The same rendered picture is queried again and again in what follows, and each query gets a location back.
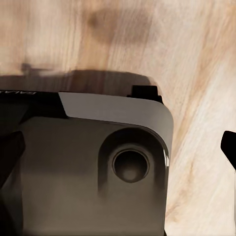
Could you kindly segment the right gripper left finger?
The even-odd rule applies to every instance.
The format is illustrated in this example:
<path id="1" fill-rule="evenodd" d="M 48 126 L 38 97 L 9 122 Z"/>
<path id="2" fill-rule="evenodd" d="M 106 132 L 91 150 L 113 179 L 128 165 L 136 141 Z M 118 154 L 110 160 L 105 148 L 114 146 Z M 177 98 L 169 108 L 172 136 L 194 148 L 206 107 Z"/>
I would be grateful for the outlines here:
<path id="1" fill-rule="evenodd" d="M 0 136 L 0 190 L 26 149 L 22 131 Z"/>

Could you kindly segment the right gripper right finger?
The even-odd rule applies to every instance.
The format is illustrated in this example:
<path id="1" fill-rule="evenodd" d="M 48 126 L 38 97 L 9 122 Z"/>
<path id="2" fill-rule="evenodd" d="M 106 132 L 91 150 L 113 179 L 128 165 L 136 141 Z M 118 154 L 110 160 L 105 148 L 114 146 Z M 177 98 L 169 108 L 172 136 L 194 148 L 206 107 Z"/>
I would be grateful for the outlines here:
<path id="1" fill-rule="evenodd" d="M 220 147 L 236 170 L 236 132 L 226 130 Z"/>

